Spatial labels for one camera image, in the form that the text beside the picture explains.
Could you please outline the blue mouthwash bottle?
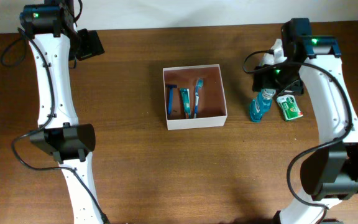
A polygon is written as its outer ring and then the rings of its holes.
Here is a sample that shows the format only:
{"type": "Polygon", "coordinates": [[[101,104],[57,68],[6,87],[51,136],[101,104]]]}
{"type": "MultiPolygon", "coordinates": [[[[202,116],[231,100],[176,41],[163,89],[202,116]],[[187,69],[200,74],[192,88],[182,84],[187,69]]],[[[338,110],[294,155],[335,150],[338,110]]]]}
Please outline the blue mouthwash bottle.
{"type": "Polygon", "coordinates": [[[257,97],[252,100],[249,106],[250,120],[259,123],[263,115],[271,108],[273,97],[276,94],[274,89],[262,89],[257,97]]]}

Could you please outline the blue white toothbrush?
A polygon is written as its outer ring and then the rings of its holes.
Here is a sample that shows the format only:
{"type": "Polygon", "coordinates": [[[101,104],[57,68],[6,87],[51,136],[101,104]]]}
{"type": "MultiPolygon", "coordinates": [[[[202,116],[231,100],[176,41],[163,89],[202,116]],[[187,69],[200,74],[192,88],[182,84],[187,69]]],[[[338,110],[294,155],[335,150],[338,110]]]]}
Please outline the blue white toothbrush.
{"type": "Polygon", "coordinates": [[[196,118],[197,117],[197,113],[198,113],[198,103],[199,103],[199,89],[202,88],[203,86],[203,79],[199,78],[196,82],[196,86],[195,86],[195,108],[194,108],[194,115],[193,117],[196,118]]]}

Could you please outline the blue disposable razor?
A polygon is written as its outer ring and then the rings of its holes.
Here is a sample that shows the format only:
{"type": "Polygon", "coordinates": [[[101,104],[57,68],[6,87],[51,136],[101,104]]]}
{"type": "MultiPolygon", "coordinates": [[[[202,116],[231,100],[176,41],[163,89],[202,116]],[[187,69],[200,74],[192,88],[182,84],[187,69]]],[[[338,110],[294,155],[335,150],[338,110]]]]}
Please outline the blue disposable razor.
{"type": "Polygon", "coordinates": [[[168,114],[168,115],[171,115],[171,113],[172,113],[172,103],[173,103],[173,90],[174,90],[175,88],[177,88],[177,85],[166,84],[165,87],[169,89],[169,92],[168,92],[167,114],[168,114]]]}

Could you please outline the green toothpaste tube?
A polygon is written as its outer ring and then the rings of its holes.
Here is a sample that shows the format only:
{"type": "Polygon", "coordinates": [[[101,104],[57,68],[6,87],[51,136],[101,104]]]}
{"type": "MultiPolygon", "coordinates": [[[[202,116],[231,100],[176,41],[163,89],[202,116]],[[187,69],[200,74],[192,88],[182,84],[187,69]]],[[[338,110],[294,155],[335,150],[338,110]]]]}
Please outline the green toothpaste tube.
{"type": "Polygon", "coordinates": [[[188,88],[181,88],[180,94],[183,103],[183,110],[185,114],[185,118],[189,119],[191,117],[191,106],[190,106],[190,96],[189,96],[189,89],[188,88]]]}

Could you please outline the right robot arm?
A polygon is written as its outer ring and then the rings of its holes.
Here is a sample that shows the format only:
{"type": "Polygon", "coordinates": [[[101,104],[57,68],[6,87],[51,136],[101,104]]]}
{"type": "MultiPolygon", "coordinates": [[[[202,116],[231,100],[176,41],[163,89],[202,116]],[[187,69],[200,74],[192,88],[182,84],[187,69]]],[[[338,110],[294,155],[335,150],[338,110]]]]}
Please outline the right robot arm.
{"type": "Polygon", "coordinates": [[[358,117],[342,73],[341,51],[329,35],[313,35],[307,18],[293,18],[281,38],[263,52],[252,71],[258,93],[249,107],[260,121],[273,94],[307,90],[318,125],[319,144],[301,152],[301,189],[279,210],[274,223],[325,223],[333,206],[358,194],[358,117]]]}

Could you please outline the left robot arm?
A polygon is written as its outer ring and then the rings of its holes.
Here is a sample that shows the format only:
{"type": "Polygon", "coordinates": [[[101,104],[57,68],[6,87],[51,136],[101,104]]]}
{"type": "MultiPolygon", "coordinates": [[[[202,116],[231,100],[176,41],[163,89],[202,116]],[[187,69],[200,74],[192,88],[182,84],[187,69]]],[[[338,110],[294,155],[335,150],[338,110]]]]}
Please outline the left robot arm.
{"type": "Polygon", "coordinates": [[[104,52],[96,31],[78,30],[73,1],[44,1],[23,8],[20,34],[34,56],[39,89],[38,128],[26,134],[51,156],[66,181],[74,223],[109,223],[98,202],[92,160],[96,146],[91,124],[80,124],[70,86],[70,61],[104,52]]]}

